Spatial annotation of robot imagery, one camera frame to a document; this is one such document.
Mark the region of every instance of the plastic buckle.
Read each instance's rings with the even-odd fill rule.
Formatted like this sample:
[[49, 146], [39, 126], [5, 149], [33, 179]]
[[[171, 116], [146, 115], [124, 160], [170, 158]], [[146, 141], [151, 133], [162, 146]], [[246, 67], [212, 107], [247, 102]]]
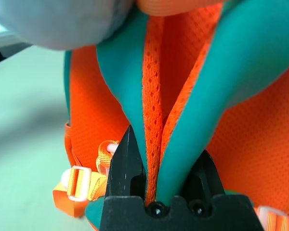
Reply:
[[81, 188], [80, 188], [80, 193], [79, 197], [75, 196], [68, 196], [68, 198], [71, 201], [76, 201], [76, 202], [83, 202], [86, 201], [88, 198], [88, 193], [89, 193], [89, 188], [90, 188], [90, 182], [91, 182], [91, 173], [92, 170], [88, 167], [80, 167], [80, 166], [73, 166], [73, 169], [78, 169], [79, 171], [83, 171], [83, 178], [81, 181]]

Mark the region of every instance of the orange fabric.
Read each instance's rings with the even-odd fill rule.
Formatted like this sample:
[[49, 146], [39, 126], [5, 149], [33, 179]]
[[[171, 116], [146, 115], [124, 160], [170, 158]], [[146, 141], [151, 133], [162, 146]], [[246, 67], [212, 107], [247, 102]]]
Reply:
[[64, 189], [61, 185], [58, 185], [53, 190], [53, 201], [56, 208], [74, 218], [83, 216], [85, 213], [85, 208], [89, 203], [89, 201], [71, 201], [66, 194], [66, 189]]
[[129, 123], [101, 76], [95, 47], [73, 51], [71, 63], [72, 150], [80, 166], [97, 171], [99, 144], [120, 140]]
[[170, 16], [226, 0], [137, 0], [141, 11], [152, 16]]
[[221, 8], [218, 4], [165, 18], [159, 71], [163, 118], [176, 102]]
[[226, 111], [207, 149], [225, 188], [289, 215], [289, 70]]
[[148, 186], [145, 204], [155, 199], [158, 176], [160, 143], [163, 129], [159, 83], [159, 60], [162, 42], [163, 18], [151, 17], [147, 26], [143, 63], [143, 109], [146, 152], [148, 162]]

